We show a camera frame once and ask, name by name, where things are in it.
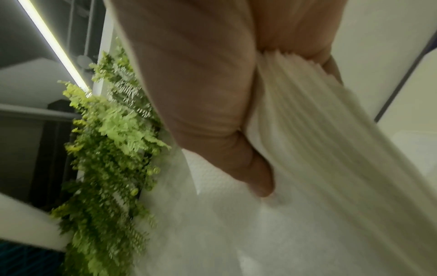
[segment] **dark ceiling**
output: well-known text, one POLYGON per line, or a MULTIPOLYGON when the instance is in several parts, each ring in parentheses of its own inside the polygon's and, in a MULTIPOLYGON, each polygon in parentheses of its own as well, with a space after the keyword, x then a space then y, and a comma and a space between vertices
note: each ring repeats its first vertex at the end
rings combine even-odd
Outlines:
MULTIPOLYGON (((71 0, 31 0, 58 42, 67 49, 71 0)), ((91 0, 76 0, 69 55, 74 61, 84 54, 91 0)), ((95 62, 99 54, 105 6, 96 0, 88 56, 95 62)), ((17 0, 0 0, 0 68, 36 58, 57 60, 42 35, 17 0)))

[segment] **linear ceiling light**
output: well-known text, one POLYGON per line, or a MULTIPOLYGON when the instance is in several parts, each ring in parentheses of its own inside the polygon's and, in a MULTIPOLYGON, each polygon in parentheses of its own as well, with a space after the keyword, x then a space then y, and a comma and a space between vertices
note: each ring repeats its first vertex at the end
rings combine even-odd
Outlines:
POLYGON ((35 7, 32 5, 30 0, 18 0, 23 9, 29 15, 30 19, 32 19, 33 23, 36 25, 38 30, 41 32, 43 37, 46 39, 50 47, 53 49, 55 54, 58 56, 59 60, 61 60, 64 67, 67 69, 68 73, 70 73, 71 77, 76 82, 77 86, 82 88, 85 92, 89 92, 90 88, 86 85, 86 82, 83 80, 81 74, 76 70, 73 63, 68 58, 67 54, 62 49, 61 45, 59 45, 56 38, 50 32, 49 28, 45 24, 44 20, 36 11, 35 7))

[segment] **blue textured surface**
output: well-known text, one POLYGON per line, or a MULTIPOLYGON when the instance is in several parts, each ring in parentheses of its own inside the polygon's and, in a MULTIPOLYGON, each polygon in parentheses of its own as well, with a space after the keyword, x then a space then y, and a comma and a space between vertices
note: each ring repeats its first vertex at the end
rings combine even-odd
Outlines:
POLYGON ((64 254, 0 241, 0 276, 55 276, 64 254))

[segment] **foliage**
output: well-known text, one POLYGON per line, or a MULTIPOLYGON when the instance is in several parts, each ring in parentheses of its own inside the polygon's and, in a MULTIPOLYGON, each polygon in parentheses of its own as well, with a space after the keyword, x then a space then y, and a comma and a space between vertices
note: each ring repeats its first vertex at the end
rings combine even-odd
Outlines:
POLYGON ((74 121, 77 137, 66 150, 74 156, 74 168, 84 173, 63 184, 72 197, 52 211, 61 218, 62 233, 73 235, 64 275, 126 276, 146 241, 132 218, 142 216, 153 224, 137 194, 155 185, 159 168, 150 161, 168 146, 156 138, 143 114, 127 105, 86 94, 71 83, 64 95, 82 114, 74 121))
POLYGON ((134 110, 156 128, 161 127, 161 121, 135 76, 126 51, 120 44, 113 55, 103 52, 99 63, 90 66, 95 71, 93 81, 106 80, 109 83, 112 99, 134 110))

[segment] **dark line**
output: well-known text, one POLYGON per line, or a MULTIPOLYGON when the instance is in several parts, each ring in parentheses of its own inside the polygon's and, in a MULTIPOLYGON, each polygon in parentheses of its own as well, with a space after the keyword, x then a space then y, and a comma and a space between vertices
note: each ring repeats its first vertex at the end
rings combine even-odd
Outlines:
POLYGON ((390 95, 390 97, 388 98, 388 100, 386 101, 386 103, 384 104, 384 106, 381 108, 381 110, 379 111, 378 115, 376 115, 375 117, 375 122, 379 122, 379 120, 382 118, 382 116, 384 115, 384 113, 387 111, 387 109, 389 108, 389 106, 391 105, 391 103, 393 102, 393 100, 396 98, 397 94, 399 94, 399 91, 401 91, 402 87, 404 86, 404 84, 407 82, 408 78, 411 76, 411 74, 414 72, 414 70, 416 69, 417 65, 419 65, 420 61, 422 60, 422 58, 429 53, 430 51, 432 51, 433 49, 436 48, 437 44, 437 32, 434 33, 434 35, 432 36, 432 38, 428 41, 427 45, 425 46, 425 48, 422 50, 422 52, 420 53, 420 55, 416 58, 416 60, 413 62, 413 65, 411 65, 410 69, 408 69, 407 73, 405 74, 405 76, 402 78, 401 82, 397 85, 396 89, 393 91, 393 93, 390 95))

